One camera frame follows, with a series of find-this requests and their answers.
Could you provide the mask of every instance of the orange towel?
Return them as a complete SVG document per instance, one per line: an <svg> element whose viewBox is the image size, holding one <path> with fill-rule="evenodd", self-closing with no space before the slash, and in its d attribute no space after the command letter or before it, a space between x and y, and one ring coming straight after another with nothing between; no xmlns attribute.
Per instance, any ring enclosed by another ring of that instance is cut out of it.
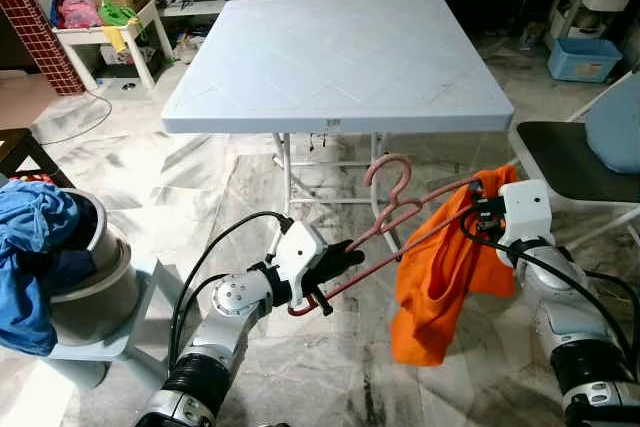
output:
<svg viewBox="0 0 640 427"><path fill-rule="evenodd" d="M484 197L495 197L502 184L516 180L511 165L481 171ZM408 242L471 204L468 188L460 188L418 229ZM393 357L413 365L439 365L453 340L467 292L512 296L513 268L498 260L494 249L474 243L452 222L410 250L398 266L396 298L402 309L393 319Z"/></svg>

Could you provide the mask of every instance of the black chair seat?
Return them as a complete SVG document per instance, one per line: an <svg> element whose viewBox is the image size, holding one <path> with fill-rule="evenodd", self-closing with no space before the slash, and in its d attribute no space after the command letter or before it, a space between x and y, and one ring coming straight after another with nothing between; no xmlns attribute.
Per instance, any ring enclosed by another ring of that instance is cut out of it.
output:
<svg viewBox="0 0 640 427"><path fill-rule="evenodd" d="M578 201L640 203L640 175L605 167L587 144L584 124L523 122L516 130L556 193Z"/></svg>

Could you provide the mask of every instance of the table top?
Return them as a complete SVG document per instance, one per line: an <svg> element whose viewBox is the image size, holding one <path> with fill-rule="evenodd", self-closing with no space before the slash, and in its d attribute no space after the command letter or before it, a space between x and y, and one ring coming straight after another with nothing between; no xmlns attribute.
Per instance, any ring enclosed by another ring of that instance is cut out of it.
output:
<svg viewBox="0 0 640 427"><path fill-rule="evenodd" d="M513 107L444 0L228 2L162 118L185 132L460 132Z"/></svg>

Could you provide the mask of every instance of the black cable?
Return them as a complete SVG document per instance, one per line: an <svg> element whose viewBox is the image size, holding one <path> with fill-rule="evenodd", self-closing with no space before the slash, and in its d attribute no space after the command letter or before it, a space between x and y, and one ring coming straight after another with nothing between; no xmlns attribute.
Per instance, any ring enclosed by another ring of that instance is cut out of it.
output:
<svg viewBox="0 0 640 427"><path fill-rule="evenodd" d="M479 244L483 244L483 245L486 245L488 247L492 247L492 248L497 249L497 250L502 250L503 252L506 252L508 254L514 255L516 257L519 257L519 258L521 258L523 260L526 260L527 262L531 262L532 264L537 265L541 269L544 269L547 272L555 275L557 278L562 280L564 283L568 284L570 287L572 287L576 291L578 291L578 293L580 293L580 295L582 295L585 299L587 299L589 302L591 302L591 304L596 309L598 309L598 312L600 312L600 314L605 318L605 320L607 321L607 323L609 324L609 326L613 330L613 333L615 334L616 339L618 340L618 343L620 344L620 348L622 349L622 353L624 354L625 360L627 361L627 366L629 367L630 370L632 370L633 376L635 378L637 372L636 372L635 366L631 363L632 359L631 359L631 352L630 352L630 349L629 349L629 342L627 341L627 338L625 337L624 332L620 328L620 325L618 324L618 322L616 322L616 319L613 318L613 316L607 310L607 308L604 305L602 305L602 303L591 292L589 292L587 289L582 287L578 282L573 280L571 277L569 277L565 273L559 271L555 267L547 264L546 262L543 262L543 261L541 261L539 259L536 259L535 257L533 257L531 255L528 255L528 254L525 254L524 252L519 252L519 251L517 251L515 249L512 249L511 247L507 247L506 245L498 244L497 242L492 242L490 240L483 239L482 237L478 237L476 235L473 235L467 229L466 221L467 221L467 218L469 217L469 215L471 213L475 213L475 212L476 212L475 209L471 209L471 210L468 210L467 212L465 212L462 215L462 217L460 217L460 230L465 235L465 237L467 237L467 238L469 238L469 239L471 239L474 242L477 242Z"/></svg>
<svg viewBox="0 0 640 427"><path fill-rule="evenodd" d="M180 313L180 317L178 318L178 324L176 326L176 331L175 331L175 334L174 334L174 336L175 336L175 345L176 345L177 348L180 348L180 337L182 336L182 330L184 329L184 323L187 320L187 316L189 315L189 311L191 310L191 307L193 306L193 303L198 298L198 295L200 294L200 292L202 292L202 289L204 289L211 282L215 282L216 280L219 280L219 279L221 279L222 277L224 277L226 275L228 275L228 274L218 274L218 275L214 275L212 277L209 277L208 279L203 280L202 282L200 282L198 287L196 287L196 289L191 293L191 295L187 299L187 303L184 305L184 309L182 309L182 312Z"/></svg>
<svg viewBox="0 0 640 427"><path fill-rule="evenodd" d="M168 357L169 357L168 358L168 363L169 363L169 370L170 371L173 369L173 367L175 365L176 357L178 355L178 346L177 346L177 344L175 342L175 339L176 339L176 337L175 337L176 336L176 328L177 328L177 324L178 324L178 315L180 314L180 311L181 311L181 308L182 308L182 302L184 301L185 295L186 295L187 291L189 290L189 285L191 285L191 282L193 281L193 278L198 273L198 270L200 270L200 267L204 263L205 259L207 258L207 256L211 252L211 250L213 250L213 248L222 239L224 239L231 232L236 230L238 227L246 224L247 222L249 222L249 221L251 221L253 219L257 219L258 217L266 217L266 216L271 216L271 217L275 217L276 219L278 219L278 222L280 222L281 230L283 228L285 228L285 226L288 227L288 225L290 225L290 224L288 224L289 219L287 219L284 215L279 214L277 212L270 211L270 210L264 210L264 211L261 211L261 212L255 212L255 213L253 213L251 215L248 215L244 219L239 220L238 222L233 224L231 227L229 227L227 230L225 230L220 235L218 235L218 237L216 237L213 240L213 242L211 242L207 246L207 248L204 250L204 252L200 256L200 258L196 262L196 265L194 265L193 269L191 269L191 272L189 272L189 275L187 276L187 279L184 282L184 286L182 287L182 291L180 292L180 295L178 296L178 300L176 301L176 305L173 308L173 315L171 316L171 323L170 323L170 327L169 327L170 331L169 331L169 353L168 353Z"/></svg>
<svg viewBox="0 0 640 427"><path fill-rule="evenodd" d="M102 124L105 120L107 120L107 118L111 115L111 112L113 112L113 104L111 103L111 101L109 99L105 99L104 97L100 97L99 95L96 95L96 94L94 94L93 92L91 92L89 90L87 90L86 93L89 94L91 97L95 97L96 99L102 100L102 101L107 103L107 110L106 110L105 114L95 124L93 124L91 127L87 127L86 129L84 129L81 132L78 132L77 134L73 134L73 135L71 135L69 137L65 137L64 139L53 140L51 142L40 142L40 145L44 146L44 145L61 144L62 142L67 142L68 140L75 139L76 137L80 137L81 135L84 135L87 132L92 131L93 129L98 127L100 124Z"/></svg>
<svg viewBox="0 0 640 427"><path fill-rule="evenodd" d="M616 284L622 290L624 290L627 297L631 301L633 308L633 329L631 335L631 361L633 362L634 369L637 369L638 360L640 356L640 299L638 294L633 291L631 286L624 280L614 277L612 275L603 274L601 272L593 272L591 270L585 270L587 277L593 277L594 279L601 279Z"/></svg>

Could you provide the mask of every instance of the gray bucket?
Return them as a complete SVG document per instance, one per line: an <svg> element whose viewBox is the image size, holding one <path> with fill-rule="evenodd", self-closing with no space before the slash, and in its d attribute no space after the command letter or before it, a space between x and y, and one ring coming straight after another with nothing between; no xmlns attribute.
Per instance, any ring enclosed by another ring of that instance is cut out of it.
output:
<svg viewBox="0 0 640 427"><path fill-rule="evenodd" d="M78 189L62 189L71 194L87 199L96 210L97 226L93 238L87 246L97 270L108 269L118 262L120 249L116 236L107 228L107 211L102 203L93 195Z"/></svg>
<svg viewBox="0 0 640 427"><path fill-rule="evenodd" d="M51 322L63 345L86 345L105 339L135 310L139 291L131 266L131 247L124 236L107 225L106 211L92 195L67 192L89 199L96 207L98 225L87 250L97 272L69 292L51 297Z"/></svg>

